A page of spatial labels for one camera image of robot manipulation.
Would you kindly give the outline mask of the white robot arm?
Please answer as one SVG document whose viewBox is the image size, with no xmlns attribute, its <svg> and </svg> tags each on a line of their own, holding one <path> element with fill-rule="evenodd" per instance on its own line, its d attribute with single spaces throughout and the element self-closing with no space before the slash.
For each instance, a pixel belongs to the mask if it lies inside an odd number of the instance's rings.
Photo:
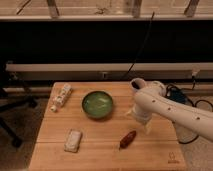
<svg viewBox="0 0 213 171">
<path fill-rule="evenodd" d="M 147 83 L 136 78 L 130 85 L 134 91 L 132 115 L 142 125 L 156 113 L 213 142 L 213 112 L 167 99 L 166 87 L 159 81 Z"/>
</svg>

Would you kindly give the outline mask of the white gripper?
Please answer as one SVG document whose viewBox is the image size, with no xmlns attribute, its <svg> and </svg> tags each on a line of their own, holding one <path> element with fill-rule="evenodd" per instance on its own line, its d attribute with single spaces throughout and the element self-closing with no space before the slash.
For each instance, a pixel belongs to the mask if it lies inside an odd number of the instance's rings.
<svg viewBox="0 0 213 171">
<path fill-rule="evenodd" d="M 133 117 L 137 122 L 139 122 L 142 125 L 142 129 L 145 134 L 149 134 L 151 132 L 151 112 L 144 111 L 138 105 L 134 105 L 126 113 L 126 116 Z"/>
</svg>

